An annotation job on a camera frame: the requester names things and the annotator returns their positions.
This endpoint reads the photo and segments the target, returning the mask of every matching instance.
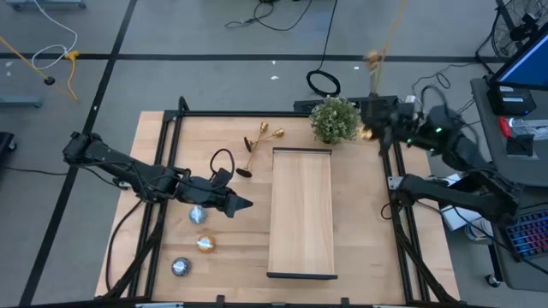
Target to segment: white cable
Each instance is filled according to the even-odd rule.
[[[49,15],[47,15],[44,11],[44,9],[42,9],[42,7],[38,4],[38,1],[37,0],[33,0],[34,3],[36,4],[36,6],[38,7],[38,9],[40,10],[40,12],[42,12],[42,14],[47,18],[49,19],[51,22],[55,23],[56,25],[60,26],[61,28],[67,30],[67,31],[70,31],[72,34],[74,34],[74,42],[72,43],[72,45],[70,46],[70,48],[67,49],[67,47],[61,45],[61,44],[53,44],[51,46],[47,46],[45,47],[44,49],[42,50],[39,50],[37,53],[34,54],[33,58],[31,59],[31,63],[33,64],[34,68],[38,69],[38,70],[44,70],[44,69],[47,69],[47,68],[51,68],[52,66],[56,65],[59,61],[61,61],[61,59],[63,59],[63,57],[68,54],[73,48],[74,46],[76,45],[76,41],[78,40],[78,33],[76,33],[74,30],[70,29],[69,27],[66,27],[64,25],[62,25],[61,23],[59,23],[58,21],[54,20],[53,18],[51,18]],[[50,63],[49,65],[46,65],[42,68],[38,68],[35,64],[34,64],[34,61],[36,60],[36,57],[43,53],[44,51],[46,50],[49,50],[51,48],[62,48],[63,49],[63,53],[52,63]]]

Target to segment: desk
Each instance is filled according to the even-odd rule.
[[[132,157],[145,163],[154,161],[163,116],[163,112],[141,113]],[[359,140],[336,146],[324,145],[314,141],[309,120],[302,117],[189,115],[183,117],[175,166],[190,168],[193,175],[208,178],[211,175],[211,155],[221,147],[233,152],[236,166],[243,166],[249,156],[243,137],[256,138],[262,121],[270,124],[270,131],[283,127],[286,134],[281,139],[271,139],[259,145],[251,167],[253,178],[235,175],[229,183],[229,187],[242,197],[252,200],[253,207],[238,211],[234,219],[216,210],[208,210],[205,224],[193,225],[188,220],[191,206],[170,201],[152,300],[214,302],[217,295],[222,294],[230,303],[336,304],[341,303],[341,297],[347,297],[352,304],[404,304],[392,224],[383,220],[379,213],[388,199],[378,143]],[[333,150],[331,179],[337,280],[266,277],[273,146]],[[430,174],[423,151],[406,149],[403,156],[409,173]],[[219,155],[215,162],[215,168],[229,169],[229,159],[225,155]],[[135,203],[133,192],[121,192],[113,227]],[[120,228],[112,255],[112,283],[134,257],[142,216],[141,207]],[[440,216],[419,206],[414,207],[414,216],[423,259],[448,293],[458,298]],[[196,240],[202,234],[216,237],[216,251],[211,254],[198,252]],[[178,257],[193,262],[188,276],[176,277],[171,273],[171,263]],[[149,263],[145,261],[137,294],[143,294],[148,267]],[[417,294],[416,281],[413,280],[412,284]],[[96,294],[105,291],[103,267]]]
[[[484,79],[471,81],[472,93],[479,111],[479,118],[485,132],[485,140],[491,153],[491,159],[499,172],[511,181],[520,182],[527,187],[520,200],[520,204],[527,206],[548,201],[548,188],[538,188],[536,184],[546,183],[548,173],[548,142],[535,142],[534,148],[541,161],[513,159],[506,155],[504,137],[497,124],[497,116],[493,115],[487,99],[487,83]],[[527,116],[527,119],[548,118],[548,92],[531,91],[537,109]],[[505,243],[502,231],[494,228],[495,238]],[[506,284],[514,289],[548,292],[548,277],[524,263],[517,263],[509,252],[495,245],[496,261]],[[536,258],[537,265],[548,269],[548,258]]]
[[[539,159],[509,157],[506,155],[506,138],[498,128],[498,116],[494,115],[487,98],[488,85],[484,79],[473,79],[472,93],[478,108],[479,119],[485,132],[485,141],[491,160],[507,179],[531,187],[548,187],[548,141],[535,141],[534,151]],[[548,92],[531,91],[537,109],[524,118],[548,119]]]

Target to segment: gray floor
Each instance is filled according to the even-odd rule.
[[[50,11],[80,35],[81,53],[110,53],[128,0],[88,0],[88,9]],[[319,54],[333,2],[315,0],[293,31],[276,33],[259,25],[227,30],[224,24],[246,20],[257,1],[139,0],[122,45],[128,54]],[[291,23],[306,2],[282,0],[269,17],[272,25]],[[379,49],[396,18],[398,0],[340,1],[328,46],[330,54],[360,55]],[[408,2],[391,55],[471,56],[489,32],[492,0],[413,0]],[[23,52],[49,44],[70,44],[71,36],[32,9],[16,13],[0,3],[0,29]],[[7,52],[0,45],[0,52]],[[46,87],[21,61],[0,60],[0,92],[40,95],[42,109],[0,110],[0,131],[17,135],[19,149],[8,165],[62,172],[61,150],[74,130],[81,130],[106,61],[80,60],[73,102]],[[411,85],[448,63],[389,62],[380,92],[404,98]],[[317,62],[283,61],[118,61],[106,90],[94,131],[129,151],[139,113],[176,107],[185,96],[193,110],[291,110],[295,100],[316,98],[305,75]],[[48,71],[64,86],[70,66],[61,62]],[[366,96],[368,72],[360,62],[326,62],[324,70],[342,83],[342,95]],[[469,80],[483,75],[479,65],[451,68],[452,87],[445,93],[453,108],[470,98]],[[434,99],[427,103],[436,104]],[[464,114],[478,120],[475,108]],[[480,125],[475,126],[480,132]],[[480,145],[486,153],[485,143]],[[432,173],[451,170],[436,159]],[[4,171],[0,176],[0,306],[17,305],[61,191],[63,177]],[[118,191],[86,172],[78,174],[34,304],[90,299],[97,285]],[[473,245],[462,233],[448,234],[456,278],[464,300],[477,305],[536,306],[548,294],[489,288],[482,280],[491,271],[486,247]]]

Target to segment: computer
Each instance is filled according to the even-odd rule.
[[[497,116],[524,116],[536,108],[529,90],[548,90],[548,23],[489,79],[489,86]]]

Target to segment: wood grain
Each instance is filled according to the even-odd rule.
[[[152,163],[162,114],[141,114],[132,156]],[[253,207],[238,211],[234,219],[216,210],[208,210],[207,222],[196,226],[188,220],[191,205],[171,201],[153,299],[212,302],[218,294],[224,294],[227,302],[335,304],[340,303],[341,297],[349,297],[353,304],[403,304],[391,222],[379,215],[381,207],[387,202],[387,192],[378,143],[358,140],[335,146],[324,145],[314,140],[306,118],[186,117],[182,124],[176,166],[191,168],[193,175],[209,177],[210,158],[220,147],[233,152],[236,166],[244,166],[249,153],[243,137],[254,138],[262,121],[269,122],[269,131],[283,127],[286,134],[281,139],[260,143],[251,165],[253,178],[244,179],[235,175],[229,184],[242,197],[252,200]],[[331,189],[337,280],[271,279],[265,275],[268,268],[274,146],[333,150]],[[429,174],[423,151],[404,150],[404,157],[409,173]],[[227,156],[217,157],[214,168],[219,167],[229,169]],[[132,192],[121,193],[113,227],[135,202]],[[415,207],[414,212],[426,264],[448,292],[458,297],[439,216],[420,207]],[[142,208],[120,229],[113,248],[113,282],[134,257],[141,220]],[[215,236],[217,247],[214,252],[204,254],[198,251],[196,240],[202,234]],[[171,273],[171,263],[178,257],[186,257],[193,262],[193,271],[186,277],[175,277]],[[147,268],[148,262],[145,262],[143,269]],[[144,280],[141,277],[141,293]],[[103,269],[97,294],[104,292]]]
[[[331,154],[273,155],[269,274],[335,275]]]

